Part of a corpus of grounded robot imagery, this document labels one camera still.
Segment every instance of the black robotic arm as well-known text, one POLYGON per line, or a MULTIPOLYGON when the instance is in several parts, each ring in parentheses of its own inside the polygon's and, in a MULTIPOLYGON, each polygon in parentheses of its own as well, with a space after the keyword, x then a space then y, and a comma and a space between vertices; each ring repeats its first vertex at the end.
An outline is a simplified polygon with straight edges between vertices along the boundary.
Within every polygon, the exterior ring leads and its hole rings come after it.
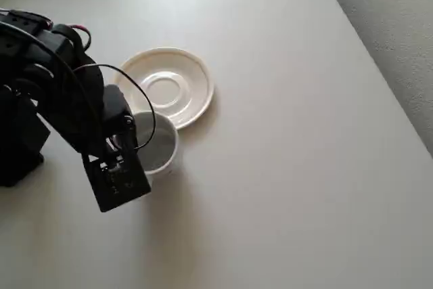
POLYGON ((0 14, 0 132, 7 135, 0 185, 15 185, 43 162, 49 130, 40 114, 81 154, 101 211, 150 192, 131 109, 91 64, 73 27, 28 12, 0 14))

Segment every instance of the black cable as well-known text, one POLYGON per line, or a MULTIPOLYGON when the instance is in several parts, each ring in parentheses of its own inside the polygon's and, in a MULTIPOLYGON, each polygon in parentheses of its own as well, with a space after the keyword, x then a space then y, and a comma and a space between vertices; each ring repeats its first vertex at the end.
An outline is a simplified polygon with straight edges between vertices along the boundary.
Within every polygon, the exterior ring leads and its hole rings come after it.
POLYGON ((69 25, 70 28, 76 29, 76 30, 81 30, 84 33, 87 34, 87 36, 89 37, 89 39, 87 40, 86 45, 84 45, 84 51, 87 51, 88 48, 90 48, 90 44, 92 44, 92 34, 90 33, 90 30, 88 30, 85 26, 83 25, 77 25, 77 24, 71 24, 69 25))
MULTIPOLYGON (((120 68, 117 68, 117 67, 115 67, 115 66, 112 66, 111 64, 85 64, 85 65, 83 65, 83 66, 80 66, 80 67, 78 67, 78 68, 75 68, 74 70, 73 70, 73 72, 77 72, 78 70, 80 70, 80 69, 83 69, 83 68, 90 68, 90 67, 106 67, 106 68, 110 68, 110 69, 113 69, 113 70, 115 70, 115 71, 117 71, 117 72, 119 72, 120 74, 122 74, 123 75, 123 77, 125 77, 126 79, 128 79, 142 94, 143 94, 143 96, 146 98, 146 100, 147 100, 147 102, 148 102, 148 104, 149 104, 149 106, 150 106, 150 110, 152 111, 152 118, 153 118, 153 120, 154 120, 154 125, 153 125, 153 129, 152 129, 152 133, 150 134, 150 136, 149 136, 149 139, 145 142, 145 143, 143 143, 143 144, 141 144, 141 145, 139 145, 139 146, 137 146, 136 148, 134 148, 134 150, 139 150, 139 149, 141 149, 142 147, 144 147, 144 146, 146 146, 151 140, 152 140, 152 137, 154 136, 154 134, 155 134, 155 130, 156 130, 156 116, 155 116, 155 110, 154 110, 154 107, 153 107, 153 105, 152 105, 152 103, 151 103, 151 101, 150 101, 150 99, 149 99, 149 97, 146 95, 146 93, 144 92, 144 90, 142 90, 141 89, 141 87, 130 77, 130 76, 128 76, 128 74, 125 72, 125 71, 123 71, 122 69, 120 69, 120 68)), ((115 144, 115 142, 114 141, 112 141, 112 143, 113 143, 113 146, 114 147, 116 147, 116 149, 118 149, 118 150, 121 150, 121 148, 119 148, 116 144, 115 144)))
POLYGON ((23 36, 25 39, 27 39, 28 41, 30 41, 32 44, 37 45, 41 50, 43 50, 44 52, 48 53, 51 57, 53 57, 58 64, 60 64, 60 66, 70 75, 70 77, 74 80, 74 82, 77 84, 78 88, 80 89, 80 92, 82 93, 87 106, 89 107, 89 110, 91 112, 91 115, 94 117, 95 119, 95 123, 98 125, 99 130, 102 133, 102 126, 101 123, 99 122, 99 119, 97 117, 96 111, 93 108, 89 98, 87 97, 86 91, 84 90, 83 86, 81 85, 80 81, 77 79, 77 77, 75 76, 74 71, 72 71, 71 67, 69 67, 69 65, 53 50, 51 50, 50 48, 48 48, 43 42, 41 42, 40 40, 38 40, 36 37, 34 37, 33 35, 31 35, 30 33, 27 33, 25 30, 22 30, 21 28, 18 28, 14 25, 5 23, 0 21, 0 27, 3 26, 9 30, 12 30, 14 32, 17 32, 18 34, 20 34, 21 36, 23 36))

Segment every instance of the white saucer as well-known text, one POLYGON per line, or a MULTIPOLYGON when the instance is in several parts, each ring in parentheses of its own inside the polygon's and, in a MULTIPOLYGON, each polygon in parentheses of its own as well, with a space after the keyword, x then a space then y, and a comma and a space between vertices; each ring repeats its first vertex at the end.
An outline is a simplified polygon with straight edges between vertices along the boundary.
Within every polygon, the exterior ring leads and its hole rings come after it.
MULTIPOLYGON (((190 125, 208 108, 214 84, 203 62, 173 48, 138 53, 122 69, 141 86, 155 111, 167 116, 177 129, 190 125)), ((143 94, 123 76, 116 76, 133 113, 150 110, 143 94)))

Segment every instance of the white table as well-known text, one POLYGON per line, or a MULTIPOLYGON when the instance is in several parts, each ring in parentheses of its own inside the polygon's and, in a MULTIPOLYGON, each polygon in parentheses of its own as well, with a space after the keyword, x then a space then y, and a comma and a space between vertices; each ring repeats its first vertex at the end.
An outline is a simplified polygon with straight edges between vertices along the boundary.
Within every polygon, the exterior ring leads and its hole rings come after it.
POLYGON ((86 25, 98 62, 184 48, 217 87, 181 173, 110 213, 53 134, 0 190, 1 288, 432 287, 432 159, 336 0, 0 6, 86 25))

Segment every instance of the wall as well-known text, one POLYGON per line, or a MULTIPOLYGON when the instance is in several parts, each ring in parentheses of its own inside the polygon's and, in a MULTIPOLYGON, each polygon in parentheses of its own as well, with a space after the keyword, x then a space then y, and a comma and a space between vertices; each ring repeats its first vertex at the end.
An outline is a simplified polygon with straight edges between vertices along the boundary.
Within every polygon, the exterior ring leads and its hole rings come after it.
POLYGON ((338 0, 433 154, 433 0, 338 0))

